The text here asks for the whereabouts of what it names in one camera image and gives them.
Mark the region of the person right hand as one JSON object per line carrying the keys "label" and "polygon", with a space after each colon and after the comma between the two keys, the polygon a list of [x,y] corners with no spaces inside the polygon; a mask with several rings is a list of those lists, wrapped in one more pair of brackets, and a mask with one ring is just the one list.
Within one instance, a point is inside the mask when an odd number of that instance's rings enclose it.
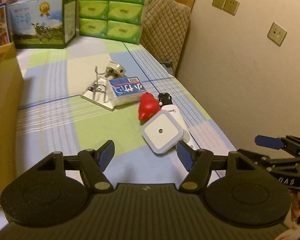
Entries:
{"label": "person right hand", "polygon": [[300,191],[291,190],[291,220],[294,222],[300,216]]}

